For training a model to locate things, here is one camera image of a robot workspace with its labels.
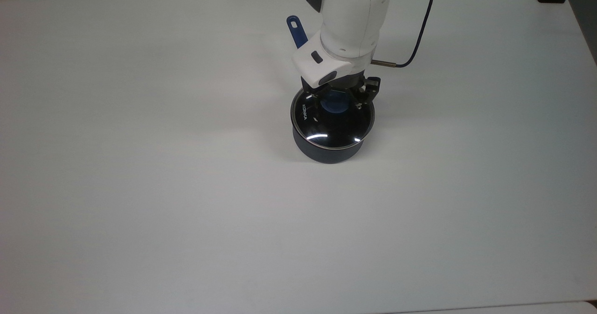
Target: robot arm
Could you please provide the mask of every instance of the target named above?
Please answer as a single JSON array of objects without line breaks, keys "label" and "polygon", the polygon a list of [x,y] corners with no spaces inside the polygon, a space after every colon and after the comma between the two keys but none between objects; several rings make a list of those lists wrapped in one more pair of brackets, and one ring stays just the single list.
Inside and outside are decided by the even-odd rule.
[{"label": "robot arm", "polygon": [[371,63],[389,0],[307,0],[323,16],[320,30],[292,61],[313,88],[358,74]]}]

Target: cable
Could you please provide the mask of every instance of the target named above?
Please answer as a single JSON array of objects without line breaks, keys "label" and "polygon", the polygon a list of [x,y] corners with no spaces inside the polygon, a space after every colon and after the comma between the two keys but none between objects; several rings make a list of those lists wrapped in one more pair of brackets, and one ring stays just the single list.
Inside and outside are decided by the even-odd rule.
[{"label": "cable", "polygon": [[417,54],[418,46],[421,43],[421,39],[423,37],[423,32],[425,31],[425,25],[427,24],[427,18],[429,18],[429,12],[431,11],[432,5],[433,5],[433,0],[429,0],[429,5],[427,6],[427,12],[425,13],[425,18],[423,19],[423,24],[421,25],[421,31],[418,33],[417,43],[415,44],[414,49],[412,50],[412,55],[411,55],[410,59],[408,61],[406,61],[406,63],[398,64],[398,63],[387,63],[386,61],[373,60],[373,61],[371,61],[371,64],[382,65],[385,67],[393,67],[393,68],[404,68],[407,65],[409,65],[412,62],[412,59],[414,59],[414,56]]}]

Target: white table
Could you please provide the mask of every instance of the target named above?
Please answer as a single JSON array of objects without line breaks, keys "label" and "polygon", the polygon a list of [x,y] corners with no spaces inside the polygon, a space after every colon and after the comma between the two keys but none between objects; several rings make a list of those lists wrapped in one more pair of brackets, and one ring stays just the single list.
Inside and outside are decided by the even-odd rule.
[{"label": "white table", "polygon": [[586,302],[441,310],[433,314],[597,314]]},{"label": "white table", "polygon": [[[392,0],[405,60],[427,0]],[[597,68],[568,4],[436,0],[341,164],[292,140],[304,0],[0,0],[0,312],[597,298]]]}]

